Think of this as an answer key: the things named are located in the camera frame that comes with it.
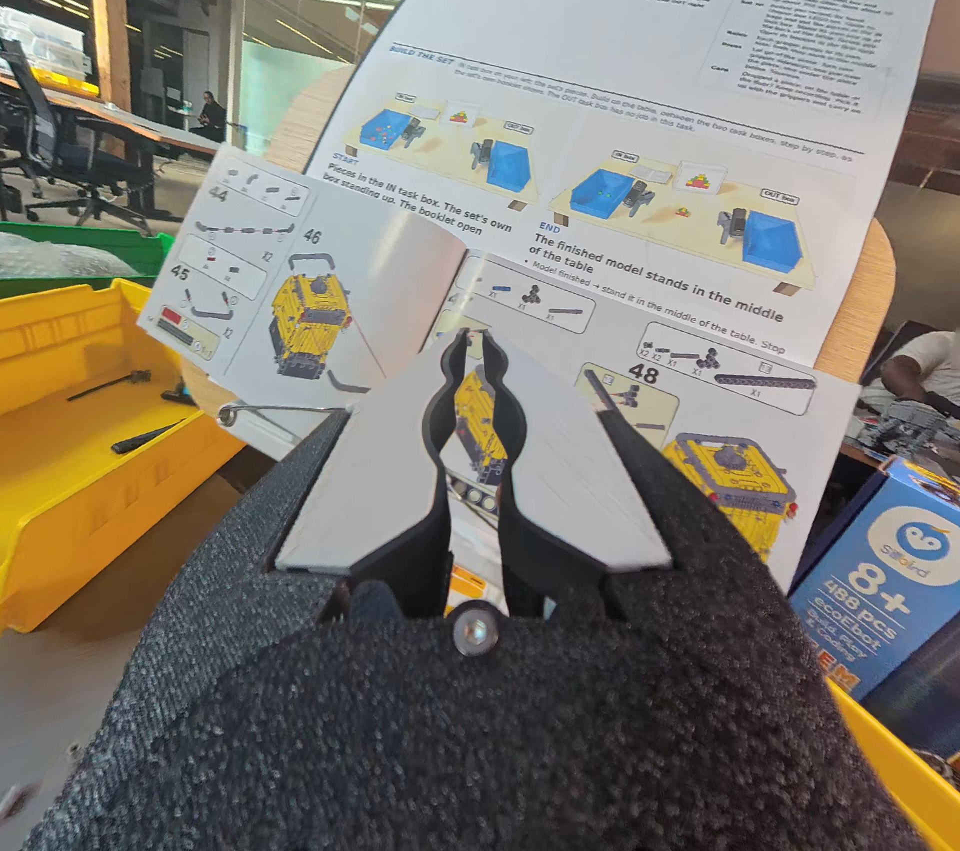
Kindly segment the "black lego beam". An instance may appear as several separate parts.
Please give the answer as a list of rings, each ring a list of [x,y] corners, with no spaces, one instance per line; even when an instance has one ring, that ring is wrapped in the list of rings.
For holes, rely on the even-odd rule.
[[[158,440],[170,431],[174,430],[178,425],[181,425],[185,422],[186,418],[181,418],[177,421],[174,421],[174,423],[170,425],[163,425],[161,427],[142,432],[138,435],[119,440],[110,445],[110,451],[118,457],[129,455],[144,448],[155,440]]]

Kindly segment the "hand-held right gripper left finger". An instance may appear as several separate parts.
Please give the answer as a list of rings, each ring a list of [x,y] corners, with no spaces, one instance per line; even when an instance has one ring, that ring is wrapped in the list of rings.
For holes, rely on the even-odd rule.
[[[444,614],[450,503],[441,453],[470,332],[457,329],[372,389],[346,416],[274,558],[284,572],[390,587],[410,618]]]

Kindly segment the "white printed task sheet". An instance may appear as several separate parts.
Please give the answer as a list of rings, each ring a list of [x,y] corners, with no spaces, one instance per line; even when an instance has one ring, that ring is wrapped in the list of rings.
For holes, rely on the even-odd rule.
[[[402,0],[307,174],[813,365],[936,0]]]

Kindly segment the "open lego step manual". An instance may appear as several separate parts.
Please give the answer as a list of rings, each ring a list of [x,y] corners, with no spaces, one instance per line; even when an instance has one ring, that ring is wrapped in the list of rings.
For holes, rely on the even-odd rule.
[[[856,387],[759,343],[553,267],[470,248],[336,177],[311,182],[223,149],[194,197],[139,325],[185,365],[251,405],[350,411],[421,352],[469,331],[448,471],[498,495],[482,333],[493,332],[622,416],[719,509],[788,590],[808,542]],[[241,412],[226,428],[281,460],[326,417]],[[494,525],[451,493],[450,605],[505,608]]]

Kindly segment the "long wooden desk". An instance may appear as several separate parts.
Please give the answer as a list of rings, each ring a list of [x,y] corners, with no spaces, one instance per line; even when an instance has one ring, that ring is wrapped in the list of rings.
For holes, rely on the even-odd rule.
[[[157,145],[207,156],[215,155],[221,148],[219,142],[210,141],[183,129],[151,121],[141,115],[125,111],[110,102],[84,98],[59,89],[43,87],[40,89],[54,109],[73,117],[77,121],[80,120],[80,115],[84,115],[90,121],[125,128]]]

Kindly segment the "grey lego model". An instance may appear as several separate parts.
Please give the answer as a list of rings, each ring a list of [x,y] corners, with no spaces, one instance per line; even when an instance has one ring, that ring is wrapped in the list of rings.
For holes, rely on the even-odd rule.
[[[875,421],[864,421],[855,440],[873,452],[904,458],[959,451],[958,427],[942,412],[916,401],[895,402]]]

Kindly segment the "blue robot kit box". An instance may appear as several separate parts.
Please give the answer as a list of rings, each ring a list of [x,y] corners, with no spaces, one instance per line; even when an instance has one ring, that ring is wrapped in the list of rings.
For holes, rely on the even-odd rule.
[[[877,469],[801,560],[790,604],[823,672],[908,747],[958,765],[959,485]]]

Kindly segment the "clear plastic bag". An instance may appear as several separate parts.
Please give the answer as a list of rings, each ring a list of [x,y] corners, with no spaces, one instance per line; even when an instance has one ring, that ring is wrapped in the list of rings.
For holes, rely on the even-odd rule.
[[[1,234],[1,278],[112,278],[135,272],[121,258],[95,247],[34,241]]]

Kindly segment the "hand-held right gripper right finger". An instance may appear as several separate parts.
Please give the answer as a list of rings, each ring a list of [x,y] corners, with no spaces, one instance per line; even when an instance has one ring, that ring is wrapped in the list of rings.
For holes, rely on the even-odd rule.
[[[614,578],[673,558],[603,413],[508,338],[482,332],[492,426],[506,453],[498,542],[510,616],[542,618],[572,588],[603,594]]]

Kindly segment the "black mesh office chair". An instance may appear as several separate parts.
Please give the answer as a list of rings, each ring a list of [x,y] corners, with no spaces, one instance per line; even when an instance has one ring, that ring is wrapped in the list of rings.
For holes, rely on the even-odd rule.
[[[128,198],[151,192],[154,142],[96,114],[55,105],[34,76],[20,42],[3,39],[1,48],[26,107],[28,162],[43,178],[72,186],[78,193],[66,201],[26,205],[28,220],[37,219],[36,211],[61,207],[76,219],[78,227],[108,215],[152,237],[149,220],[139,207],[119,207],[103,197],[102,191]]]

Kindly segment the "yellow storage bin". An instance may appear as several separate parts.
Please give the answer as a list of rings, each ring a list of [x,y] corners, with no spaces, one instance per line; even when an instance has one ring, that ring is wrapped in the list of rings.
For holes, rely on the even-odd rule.
[[[244,447],[202,410],[162,400],[181,359],[138,327],[149,295],[116,279],[2,300],[3,630],[34,630]],[[66,401],[135,369],[151,381]]]
[[[832,680],[825,683],[851,734],[929,849],[959,849],[959,792]]]

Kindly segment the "black lego axle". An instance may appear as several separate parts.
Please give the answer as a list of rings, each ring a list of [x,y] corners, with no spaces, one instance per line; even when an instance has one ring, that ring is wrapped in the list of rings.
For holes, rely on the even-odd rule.
[[[93,385],[86,389],[83,389],[77,393],[74,393],[66,398],[66,401],[69,403],[76,402],[78,400],[90,397],[91,395],[98,393],[100,391],[110,389],[119,385],[129,384],[129,385],[140,385],[140,384],[149,384],[152,380],[152,371],[149,369],[134,369],[128,372],[126,375],[120,377],[114,377],[113,379],[104,381],[102,383]]]

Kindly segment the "green storage bin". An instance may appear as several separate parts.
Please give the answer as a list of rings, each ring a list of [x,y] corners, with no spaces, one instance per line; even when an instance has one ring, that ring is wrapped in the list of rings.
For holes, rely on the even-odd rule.
[[[21,239],[47,242],[56,245],[82,245],[107,251],[127,263],[134,272],[128,277],[111,278],[1,278],[1,298],[58,291],[65,288],[88,285],[95,291],[107,289],[116,278],[133,281],[150,288],[158,277],[174,238],[166,233],[146,236],[136,231],[104,228],[80,228],[31,223],[3,223],[3,233]]]

